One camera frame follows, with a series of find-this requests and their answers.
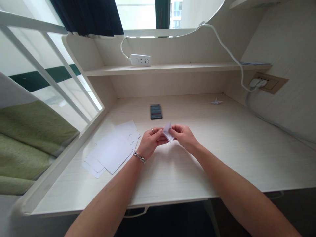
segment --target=wooden shelf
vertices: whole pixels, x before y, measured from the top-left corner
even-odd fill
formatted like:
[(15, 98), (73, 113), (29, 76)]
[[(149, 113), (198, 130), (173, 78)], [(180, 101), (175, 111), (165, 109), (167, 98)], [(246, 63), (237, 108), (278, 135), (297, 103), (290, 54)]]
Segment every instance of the wooden shelf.
[[(268, 70), (272, 65), (243, 65), (244, 70)], [(228, 63), (155, 64), (152, 66), (103, 66), (97, 70), (86, 71), (86, 76), (131, 75), (146, 73), (237, 71), (239, 66)]]
[(272, 7), (274, 5), (288, 2), (289, 0), (235, 0), (230, 5), (229, 9), (232, 8), (263, 8)]

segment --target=white wooden desk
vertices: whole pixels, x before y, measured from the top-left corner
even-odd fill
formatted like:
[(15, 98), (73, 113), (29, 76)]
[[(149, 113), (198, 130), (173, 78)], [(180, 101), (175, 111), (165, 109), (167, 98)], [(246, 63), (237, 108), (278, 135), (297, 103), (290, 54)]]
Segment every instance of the white wooden desk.
[[(210, 104), (216, 97), (223, 103)], [(161, 104), (163, 119), (150, 120), (150, 104)], [(316, 187), (316, 151), (255, 117), (224, 94), (123, 98), (105, 116), (33, 214), (83, 210), (114, 177), (106, 171), (96, 179), (81, 167), (83, 159), (100, 138), (131, 119), (140, 134), (152, 127), (164, 127), (168, 121), (188, 125), (203, 146), (263, 192)], [(129, 207), (216, 196), (197, 160), (173, 141), (158, 147), (143, 167)]]

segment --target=phone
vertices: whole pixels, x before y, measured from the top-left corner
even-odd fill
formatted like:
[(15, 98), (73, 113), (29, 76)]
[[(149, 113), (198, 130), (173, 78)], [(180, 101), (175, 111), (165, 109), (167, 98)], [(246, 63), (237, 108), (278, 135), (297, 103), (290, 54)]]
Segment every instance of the phone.
[(162, 111), (160, 105), (150, 105), (150, 119), (162, 119)]

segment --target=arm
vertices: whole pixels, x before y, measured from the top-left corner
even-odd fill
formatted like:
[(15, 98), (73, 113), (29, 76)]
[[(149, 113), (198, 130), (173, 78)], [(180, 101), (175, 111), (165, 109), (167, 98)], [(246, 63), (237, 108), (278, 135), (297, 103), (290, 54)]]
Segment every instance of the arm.
[[(146, 131), (137, 153), (148, 159), (157, 146), (168, 142), (162, 128)], [(65, 237), (114, 236), (129, 204), (143, 162), (132, 158), (120, 172), (98, 193), (71, 225)]]
[(169, 132), (199, 161), (226, 207), (252, 236), (300, 236), (259, 189), (204, 148), (189, 127), (172, 128)]

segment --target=silver bracelet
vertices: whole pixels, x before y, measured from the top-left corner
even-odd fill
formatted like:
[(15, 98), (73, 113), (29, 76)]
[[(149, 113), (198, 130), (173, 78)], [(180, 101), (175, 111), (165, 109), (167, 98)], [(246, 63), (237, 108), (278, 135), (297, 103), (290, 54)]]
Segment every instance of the silver bracelet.
[(144, 164), (146, 164), (146, 159), (142, 156), (140, 156), (136, 151), (133, 152), (134, 156), (137, 156)]

